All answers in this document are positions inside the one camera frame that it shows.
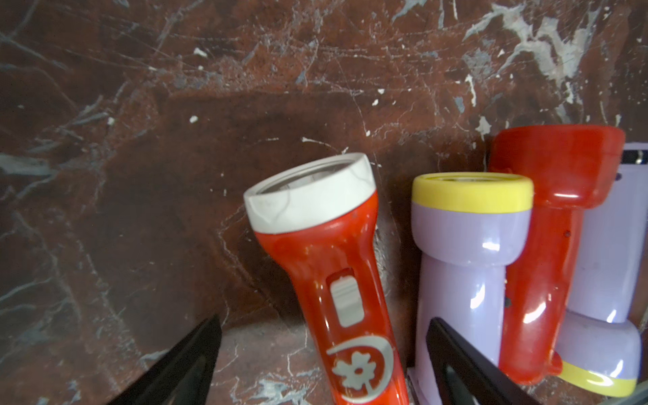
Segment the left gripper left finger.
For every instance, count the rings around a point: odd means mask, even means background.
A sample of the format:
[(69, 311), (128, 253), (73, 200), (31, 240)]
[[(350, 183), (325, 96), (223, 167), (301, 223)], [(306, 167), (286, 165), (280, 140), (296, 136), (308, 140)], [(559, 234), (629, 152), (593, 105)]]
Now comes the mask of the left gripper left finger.
[(221, 346), (218, 316), (202, 321), (109, 405), (207, 402)]

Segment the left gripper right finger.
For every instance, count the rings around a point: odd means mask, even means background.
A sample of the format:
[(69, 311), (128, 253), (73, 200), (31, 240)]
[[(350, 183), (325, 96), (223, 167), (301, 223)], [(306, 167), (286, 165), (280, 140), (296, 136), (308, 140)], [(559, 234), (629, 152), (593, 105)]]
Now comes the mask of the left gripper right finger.
[(430, 321), (426, 344), (443, 404), (534, 404), (445, 320)]

